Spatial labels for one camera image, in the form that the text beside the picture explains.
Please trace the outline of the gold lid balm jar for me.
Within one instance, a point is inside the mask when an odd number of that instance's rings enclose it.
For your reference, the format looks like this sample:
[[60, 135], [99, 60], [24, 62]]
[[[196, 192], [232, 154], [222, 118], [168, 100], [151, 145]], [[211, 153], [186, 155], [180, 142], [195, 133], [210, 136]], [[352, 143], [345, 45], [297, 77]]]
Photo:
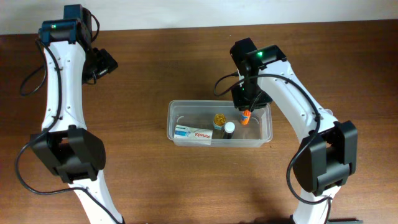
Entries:
[[226, 116], [224, 114], [216, 114], [213, 118], [213, 127], [217, 130], [222, 130], [226, 124]]

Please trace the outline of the dark brown syrup bottle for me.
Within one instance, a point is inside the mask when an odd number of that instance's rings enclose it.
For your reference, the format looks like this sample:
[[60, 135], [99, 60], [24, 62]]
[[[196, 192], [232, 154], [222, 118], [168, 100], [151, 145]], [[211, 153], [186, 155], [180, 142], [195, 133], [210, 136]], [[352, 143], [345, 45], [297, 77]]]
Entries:
[[233, 122], [225, 123], [225, 125], [223, 127], [222, 138], [223, 139], [231, 139], [233, 137], [235, 128], [236, 128], [236, 126]]

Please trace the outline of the orange tube white cap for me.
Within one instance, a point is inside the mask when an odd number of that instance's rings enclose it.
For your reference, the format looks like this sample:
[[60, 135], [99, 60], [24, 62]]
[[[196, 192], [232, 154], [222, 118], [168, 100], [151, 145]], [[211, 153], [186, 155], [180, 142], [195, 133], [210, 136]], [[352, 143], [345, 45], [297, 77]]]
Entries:
[[250, 112], [249, 110], [244, 110], [244, 111], [241, 113], [241, 120], [240, 120], [240, 123], [241, 123], [242, 125], [247, 125], [247, 124], [249, 123], [250, 118], [251, 118], [251, 112]]

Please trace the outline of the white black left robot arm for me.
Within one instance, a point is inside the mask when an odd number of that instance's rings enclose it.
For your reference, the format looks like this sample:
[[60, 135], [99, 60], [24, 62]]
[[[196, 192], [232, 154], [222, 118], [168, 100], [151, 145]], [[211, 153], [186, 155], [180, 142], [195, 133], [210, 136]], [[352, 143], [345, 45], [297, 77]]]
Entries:
[[83, 116], [82, 86], [118, 67], [105, 49], [92, 46], [97, 22], [88, 9], [72, 4], [64, 7], [62, 19], [45, 21], [39, 29], [47, 104], [41, 132], [30, 137], [28, 147], [76, 193], [91, 223], [124, 223], [104, 179], [104, 144], [87, 130]]

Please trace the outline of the white Panadol medicine box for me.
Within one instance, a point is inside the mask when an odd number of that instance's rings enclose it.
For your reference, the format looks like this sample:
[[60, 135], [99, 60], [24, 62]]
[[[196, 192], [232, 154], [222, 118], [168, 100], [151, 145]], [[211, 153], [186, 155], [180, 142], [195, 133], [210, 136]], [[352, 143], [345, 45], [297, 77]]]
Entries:
[[210, 129], [198, 129], [188, 126], [176, 125], [174, 139], [188, 140], [190, 143], [210, 145], [213, 131]]

